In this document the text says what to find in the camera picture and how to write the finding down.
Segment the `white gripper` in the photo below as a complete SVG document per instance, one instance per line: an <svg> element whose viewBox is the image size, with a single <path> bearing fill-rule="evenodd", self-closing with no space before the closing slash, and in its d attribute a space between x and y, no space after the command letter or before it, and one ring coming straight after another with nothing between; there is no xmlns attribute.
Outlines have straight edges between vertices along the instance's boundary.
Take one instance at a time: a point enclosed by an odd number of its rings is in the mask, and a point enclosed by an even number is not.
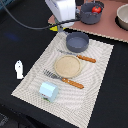
<svg viewBox="0 0 128 128"><path fill-rule="evenodd" d="M79 10L76 8L75 0L45 0L45 2L53 13L58 26L70 27L78 20Z"/></svg>

